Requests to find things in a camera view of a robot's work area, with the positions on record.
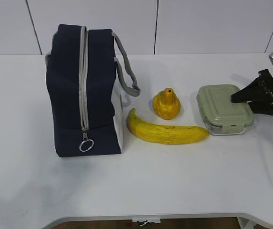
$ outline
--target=bag handle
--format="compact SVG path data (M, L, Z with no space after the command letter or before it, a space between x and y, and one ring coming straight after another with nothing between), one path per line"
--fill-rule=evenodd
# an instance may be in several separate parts
M127 53L126 53L125 49L123 48L123 45L122 45L121 40L119 39L119 37L114 32L112 32L112 36L115 38L116 44L117 44L117 46L118 46L118 48L121 51L121 54L123 56L126 73L131 77L131 79L133 81L132 87L128 87L126 82L125 82L125 79L123 77L123 74L122 74L121 64L120 64L119 60L116 57L114 57L114 61L116 62L116 65L117 65L117 74L118 74L119 82L121 83L121 86L125 90L126 93L128 93L129 95L134 96L134 97L139 96L141 90L137 86L137 79L136 79L136 77L135 77L135 75L134 75L134 73L133 73L133 71L131 69Z

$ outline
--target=insulated bag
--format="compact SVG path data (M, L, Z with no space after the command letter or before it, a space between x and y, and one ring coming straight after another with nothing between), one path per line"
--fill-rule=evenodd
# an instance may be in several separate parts
M132 87L124 81L114 40ZM45 61L58 156L121 153L124 119L120 85L131 96L138 96L140 89L118 36L111 29L61 24Z

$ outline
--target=food container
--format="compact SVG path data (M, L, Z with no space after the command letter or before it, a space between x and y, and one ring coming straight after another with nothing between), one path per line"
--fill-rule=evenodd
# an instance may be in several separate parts
M253 124L254 114L247 103L232 103L240 89L231 84L208 85L199 89L197 101L206 128L212 135L242 134Z

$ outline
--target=yellow pear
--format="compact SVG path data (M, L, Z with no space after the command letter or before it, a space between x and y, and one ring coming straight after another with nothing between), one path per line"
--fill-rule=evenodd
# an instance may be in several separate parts
M163 119L175 118L181 109L181 103L172 88L166 88L153 98L153 109Z

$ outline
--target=zipper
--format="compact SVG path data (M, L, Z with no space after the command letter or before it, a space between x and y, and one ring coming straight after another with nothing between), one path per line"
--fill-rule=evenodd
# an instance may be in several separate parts
M83 141L79 145L81 152L87 152L94 146L94 141L89 139L89 117L88 117L88 106L87 106L87 94L86 94L86 81L88 76L88 41L89 31L86 30L85 26L81 27L80 35L80 53L79 53L79 110L80 110L80 124L82 131ZM91 145L83 150L82 146L86 142L90 142Z

